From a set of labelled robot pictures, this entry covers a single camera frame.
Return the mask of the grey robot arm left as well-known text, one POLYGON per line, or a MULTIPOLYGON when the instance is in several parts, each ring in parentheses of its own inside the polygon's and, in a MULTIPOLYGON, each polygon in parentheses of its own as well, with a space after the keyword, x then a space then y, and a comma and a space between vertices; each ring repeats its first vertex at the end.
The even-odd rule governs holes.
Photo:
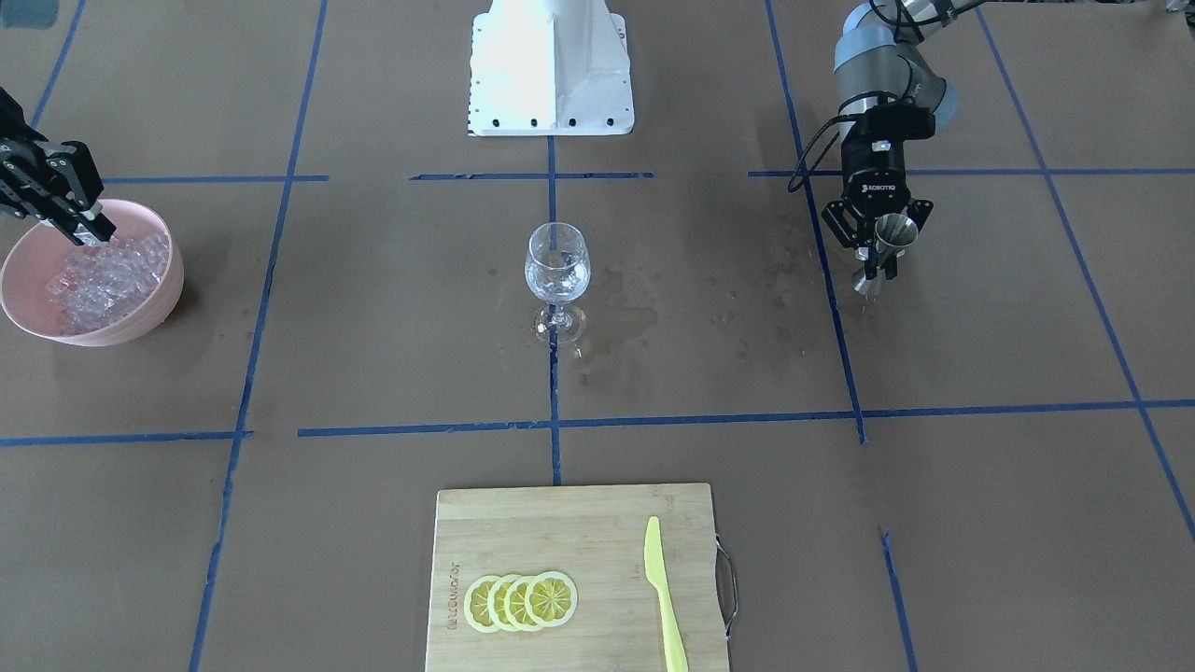
POLYGON ((842 193, 825 204, 825 225, 854 251, 854 292, 878 295, 934 209, 907 185, 903 143, 934 136, 960 110, 960 93, 919 47, 978 1, 866 1, 844 22, 834 77, 842 193))

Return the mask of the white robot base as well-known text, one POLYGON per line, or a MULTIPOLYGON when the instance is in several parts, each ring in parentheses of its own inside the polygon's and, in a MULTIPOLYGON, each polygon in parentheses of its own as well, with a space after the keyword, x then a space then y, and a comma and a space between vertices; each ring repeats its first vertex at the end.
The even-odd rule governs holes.
POLYGON ((471 38, 470 135, 633 132, 626 22, 605 1, 494 1, 471 38))

